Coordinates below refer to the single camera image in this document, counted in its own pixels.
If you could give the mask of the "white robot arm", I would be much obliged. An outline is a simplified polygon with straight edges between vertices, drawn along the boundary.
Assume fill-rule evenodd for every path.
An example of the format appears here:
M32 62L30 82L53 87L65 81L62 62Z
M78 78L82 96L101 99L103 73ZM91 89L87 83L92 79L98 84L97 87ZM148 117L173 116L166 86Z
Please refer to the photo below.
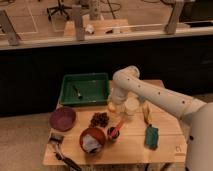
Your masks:
M190 125L185 171L213 171L213 102L159 87L139 79L136 66L113 75L110 94L114 104L123 103L129 92L137 94Z

